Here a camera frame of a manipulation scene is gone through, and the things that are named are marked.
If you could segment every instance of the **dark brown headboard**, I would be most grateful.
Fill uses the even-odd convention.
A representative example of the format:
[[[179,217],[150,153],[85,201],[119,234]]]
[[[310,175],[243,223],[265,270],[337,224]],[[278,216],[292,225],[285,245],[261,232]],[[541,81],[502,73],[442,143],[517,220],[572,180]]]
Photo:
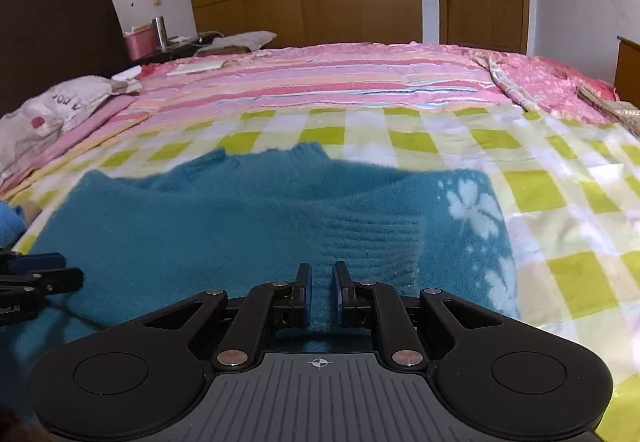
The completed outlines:
[[[64,80],[129,65],[111,0],[0,0],[0,116]]]

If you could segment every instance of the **checkered bed sheet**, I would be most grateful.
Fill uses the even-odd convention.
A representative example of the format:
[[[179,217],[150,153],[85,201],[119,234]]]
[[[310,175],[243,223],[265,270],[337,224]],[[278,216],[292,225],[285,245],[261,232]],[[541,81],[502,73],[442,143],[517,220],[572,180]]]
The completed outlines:
[[[640,440],[640,147],[619,125],[586,125],[503,104],[433,113],[409,107],[278,108],[135,129],[19,193],[43,213],[27,252],[82,175],[141,177],[216,147],[233,154],[319,141],[329,156],[407,170],[487,173],[505,216],[522,319],[595,351],[615,394],[599,428]]]

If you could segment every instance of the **screw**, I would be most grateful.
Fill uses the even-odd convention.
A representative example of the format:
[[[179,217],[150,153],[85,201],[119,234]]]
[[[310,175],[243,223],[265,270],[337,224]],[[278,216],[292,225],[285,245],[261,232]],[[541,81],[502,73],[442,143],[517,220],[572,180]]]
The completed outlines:
[[[400,366],[415,366],[422,362],[422,355],[415,350],[399,350],[394,353],[391,358]]]
[[[226,350],[218,354],[218,362],[225,366],[239,366],[244,364],[249,356],[240,350]]]

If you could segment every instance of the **pink blanket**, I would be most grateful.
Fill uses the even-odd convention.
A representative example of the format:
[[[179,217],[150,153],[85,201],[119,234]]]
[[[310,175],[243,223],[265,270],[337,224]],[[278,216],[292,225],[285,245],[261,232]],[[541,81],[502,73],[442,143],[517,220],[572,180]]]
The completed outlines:
[[[35,162],[21,166],[1,189],[6,192],[17,186],[31,171],[74,145],[92,147],[114,135],[125,137],[225,113],[332,104],[411,105],[439,110],[511,102],[490,72],[474,60],[478,54],[490,54],[508,81],[526,90],[544,111],[556,111],[588,123],[609,122],[579,100],[575,88],[581,82],[602,98],[617,100],[611,85],[541,57],[418,43],[322,44],[261,50],[223,56],[228,61],[222,69],[203,73],[166,75],[176,62],[206,62],[215,57],[146,66],[139,76],[143,89],[134,102],[130,98],[114,99],[109,108],[62,136]]]

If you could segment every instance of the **teal sweater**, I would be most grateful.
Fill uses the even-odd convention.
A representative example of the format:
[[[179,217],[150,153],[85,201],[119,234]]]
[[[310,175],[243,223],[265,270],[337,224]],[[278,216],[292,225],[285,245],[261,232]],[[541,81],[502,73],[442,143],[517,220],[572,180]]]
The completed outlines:
[[[333,161],[317,143],[241,156],[216,150],[144,179],[87,173],[32,250],[47,251],[82,268],[85,284],[54,299],[65,311],[14,329],[10,342],[27,355],[17,358],[21,373],[44,348],[41,336],[68,342],[211,287],[242,296],[292,280],[302,262],[314,280],[307,349],[340,344],[330,291],[337,260],[356,280],[412,295],[441,287],[517,315],[510,244],[484,174]]]

